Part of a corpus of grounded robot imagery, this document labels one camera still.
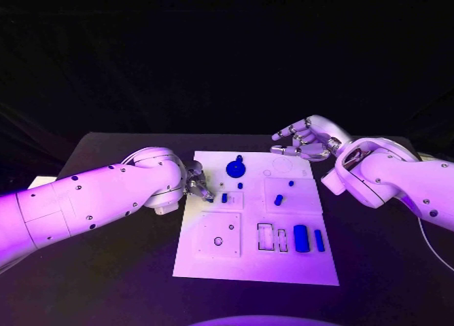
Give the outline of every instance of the white board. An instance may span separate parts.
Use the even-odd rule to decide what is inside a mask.
[[[225,168],[238,155],[247,171],[235,179]],[[209,203],[187,197],[173,276],[339,285],[310,163],[271,153],[225,151],[197,151],[195,160],[216,199]],[[309,252],[296,250],[296,225],[307,227]]]

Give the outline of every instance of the blue object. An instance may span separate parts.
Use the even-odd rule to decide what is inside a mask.
[[[324,252],[324,245],[323,245],[323,238],[320,230],[313,232],[316,234],[316,241],[317,241],[317,249],[323,253]]]
[[[307,227],[304,225],[294,225],[294,243],[298,253],[310,252]]]
[[[241,155],[236,156],[236,160],[226,165],[226,173],[229,177],[239,178],[245,174],[245,165],[242,163],[244,158]]]
[[[283,201],[283,195],[278,195],[274,200],[274,205],[278,206],[281,204],[281,201]]]

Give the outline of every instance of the black curtain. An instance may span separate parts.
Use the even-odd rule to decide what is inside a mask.
[[[88,132],[273,134],[311,114],[454,158],[454,3],[0,7],[0,191]]]

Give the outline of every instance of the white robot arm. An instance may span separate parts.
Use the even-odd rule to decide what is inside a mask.
[[[420,219],[454,231],[454,163],[421,162],[411,152],[384,138],[352,140],[346,131],[320,115],[311,115],[273,135],[293,134],[293,146],[273,146],[271,152],[310,161],[337,157],[322,177],[330,191],[349,191],[359,202],[378,208],[392,197],[405,203]]]
[[[133,214],[143,206],[166,214],[183,194],[203,200],[203,167],[184,166],[167,148],[148,147],[125,160],[0,197],[0,273],[27,254]]]

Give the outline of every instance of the table surface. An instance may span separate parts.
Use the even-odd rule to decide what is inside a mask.
[[[195,150],[268,151],[271,144],[267,135],[89,133],[59,178],[148,146],[189,160]],[[333,160],[313,164],[316,180],[332,166]],[[342,325],[454,325],[454,273],[413,213],[397,200],[375,210],[317,186],[339,287],[171,277],[183,199],[176,212],[158,216],[143,208],[33,253],[0,276],[0,325],[189,325],[247,314]],[[454,263],[454,234],[426,227]]]

